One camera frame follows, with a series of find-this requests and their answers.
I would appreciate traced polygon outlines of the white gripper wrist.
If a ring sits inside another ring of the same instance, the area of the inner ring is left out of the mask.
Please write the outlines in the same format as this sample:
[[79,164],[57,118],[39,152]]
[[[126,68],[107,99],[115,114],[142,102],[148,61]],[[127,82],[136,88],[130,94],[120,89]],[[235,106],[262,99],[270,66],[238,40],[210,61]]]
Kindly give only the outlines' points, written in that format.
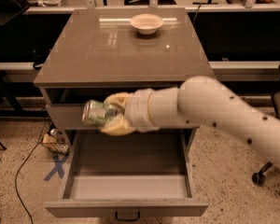
[[157,131],[159,128],[153,124],[148,114],[148,100],[152,92],[152,89],[144,89],[133,94],[119,92],[106,97],[104,105],[113,111],[124,112],[124,116],[117,115],[100,131],[113,136],[127,135],[134,131],[140,133]]

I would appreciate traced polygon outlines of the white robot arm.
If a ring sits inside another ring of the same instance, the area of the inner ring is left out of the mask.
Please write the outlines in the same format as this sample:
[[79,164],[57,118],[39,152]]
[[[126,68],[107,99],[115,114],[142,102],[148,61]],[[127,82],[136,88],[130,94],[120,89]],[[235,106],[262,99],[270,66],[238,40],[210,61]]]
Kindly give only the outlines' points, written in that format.
[[280,119],[248,105],[210,77],[191,77],[179,88],[116,93],[105,99],[124,109],[101,129],[110,135],[159,129],[218,129],[254,148],[280,169]]

